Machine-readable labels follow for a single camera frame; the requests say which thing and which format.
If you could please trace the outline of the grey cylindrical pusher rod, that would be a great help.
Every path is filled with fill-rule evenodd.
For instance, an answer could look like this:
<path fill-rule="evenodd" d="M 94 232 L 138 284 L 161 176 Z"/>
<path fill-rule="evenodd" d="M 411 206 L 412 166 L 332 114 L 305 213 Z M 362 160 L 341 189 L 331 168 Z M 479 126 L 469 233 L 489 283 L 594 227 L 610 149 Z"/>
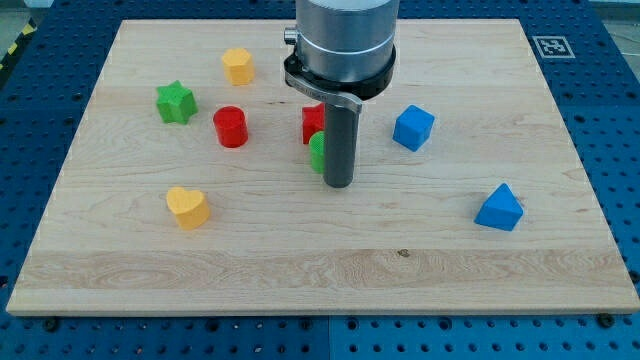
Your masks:
<path fill-rule="evenodd" d="M 325 105 L 324 181 L 345 188 L 353 181 L 359 115 L 337 105 Z"/>

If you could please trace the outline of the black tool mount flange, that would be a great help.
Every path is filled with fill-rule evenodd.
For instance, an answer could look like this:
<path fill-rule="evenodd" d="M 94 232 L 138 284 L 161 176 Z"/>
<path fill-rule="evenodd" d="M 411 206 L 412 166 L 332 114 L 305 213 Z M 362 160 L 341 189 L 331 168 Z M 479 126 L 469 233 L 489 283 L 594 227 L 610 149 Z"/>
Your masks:
<path fill-rule="evenodd" d="M 338 82 L 313 74 L 292 53 L 283 62 L 285 83 L 301 94 L 336 107 L 360 114 L 363 102 L 382 93 L 391 83 L 396 60 L 396 47 L 384 68 L 375 76 L 355 82 Z"/>

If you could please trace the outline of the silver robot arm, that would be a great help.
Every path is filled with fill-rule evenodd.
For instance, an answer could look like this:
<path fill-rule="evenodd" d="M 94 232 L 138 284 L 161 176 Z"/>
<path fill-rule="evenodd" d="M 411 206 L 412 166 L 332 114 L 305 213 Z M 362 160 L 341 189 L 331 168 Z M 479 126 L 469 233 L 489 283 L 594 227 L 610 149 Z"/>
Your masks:
<path fill-rule="evenodd" d="M 325 104 L 324 181 L 353 181 L 363 103 L 391 82 L 399 0 L 299 0 L 284 29 L 285 83 Z"/>

